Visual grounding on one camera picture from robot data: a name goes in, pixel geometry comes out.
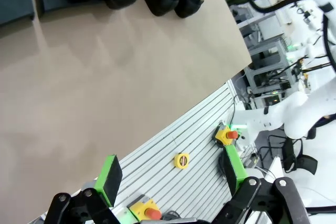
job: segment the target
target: brown table surface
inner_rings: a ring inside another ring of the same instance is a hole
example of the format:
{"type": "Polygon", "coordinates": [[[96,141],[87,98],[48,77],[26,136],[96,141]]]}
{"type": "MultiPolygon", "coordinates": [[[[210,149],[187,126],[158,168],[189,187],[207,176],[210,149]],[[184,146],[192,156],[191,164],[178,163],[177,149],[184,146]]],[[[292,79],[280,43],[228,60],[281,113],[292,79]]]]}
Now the brown table surface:
{"type": "Polygon", "coordinates": [[[204,1],[187,19],[155,17],[138,0],[0,31],[3,223],[33,220],[251,62],[225,1],[204,1]]]}

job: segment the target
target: screw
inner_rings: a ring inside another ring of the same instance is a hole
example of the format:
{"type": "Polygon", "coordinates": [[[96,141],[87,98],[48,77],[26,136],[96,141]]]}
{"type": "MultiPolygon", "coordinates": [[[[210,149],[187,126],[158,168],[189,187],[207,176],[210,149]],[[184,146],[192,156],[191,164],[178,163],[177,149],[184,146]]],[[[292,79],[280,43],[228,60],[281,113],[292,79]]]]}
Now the screw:
{"type": "Polygon", "coordinates": [[[280,180],[279,184],[280,184],[280,186],[286,186],[287,185],[286,181],[284,181],[284,180],[280,180]]]}
{"type": "Polygon", "coordinates": [[[66,200],[67,196],[65,196],[64,194],[62,194],[62,195],[59,196],[58,198],[59,198],[59,200],[60,200],[61,202],[63,202],[64,200],[66,200]]]}
{"type": "Polygon", "coordinates": [[[90,197],[92,195],[92,192],[91,192],[91,190],[86,190],[84,192],[84,194],[85,194],[86,197],[90,197]]]}
{"type": "Polygon", "coordinates": [[[255,186],[257,184],[257,182],[254,179],[250,179],[248,183],[252,186],[255,186]]]}

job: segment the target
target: striped metal surface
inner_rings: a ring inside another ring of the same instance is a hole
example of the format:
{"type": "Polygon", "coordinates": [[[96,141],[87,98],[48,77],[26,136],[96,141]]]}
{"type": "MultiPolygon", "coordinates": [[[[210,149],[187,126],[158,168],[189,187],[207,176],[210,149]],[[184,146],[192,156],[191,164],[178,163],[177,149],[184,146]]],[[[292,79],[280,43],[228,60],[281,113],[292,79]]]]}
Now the striped metal surface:
{"type": "MultiPolygon", "coordinates": [[[[211,135],[220,121],[231,120],[235,94],[232,82],[228,81],[120,160],[123,179],[112,211],[116,214],[145,194],[154,199],[163,213],[175,210],[181,217],[212,221],[230,200],[230,192],[217,168],[221,150],[211,135]],[[187,169],[174,167],[173,158],[180,152],[190,154],[187,169]]],[[[243,162],[252,150],[250,146],[241,154],[243,162]]]]}

